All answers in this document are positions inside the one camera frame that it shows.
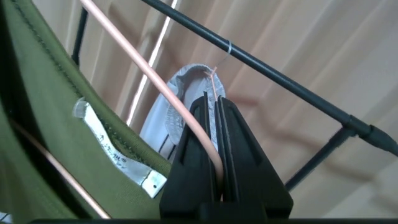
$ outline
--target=white tag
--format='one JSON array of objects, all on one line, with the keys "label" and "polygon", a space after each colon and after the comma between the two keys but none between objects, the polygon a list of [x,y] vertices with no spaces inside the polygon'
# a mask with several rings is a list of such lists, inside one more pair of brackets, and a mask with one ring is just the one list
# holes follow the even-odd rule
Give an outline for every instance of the white tag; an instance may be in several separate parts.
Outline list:
[{"label": "white tag", "polygon": [[93,132],[106,155],[113,164],[136,184],[140,185],[151,198],[154,198],[166,183],[166,177],[145,164],[121,154],[112,144],[100,119],[91,105],[83,98],[78,100],[73,110],[74,116],[82,118]]}]

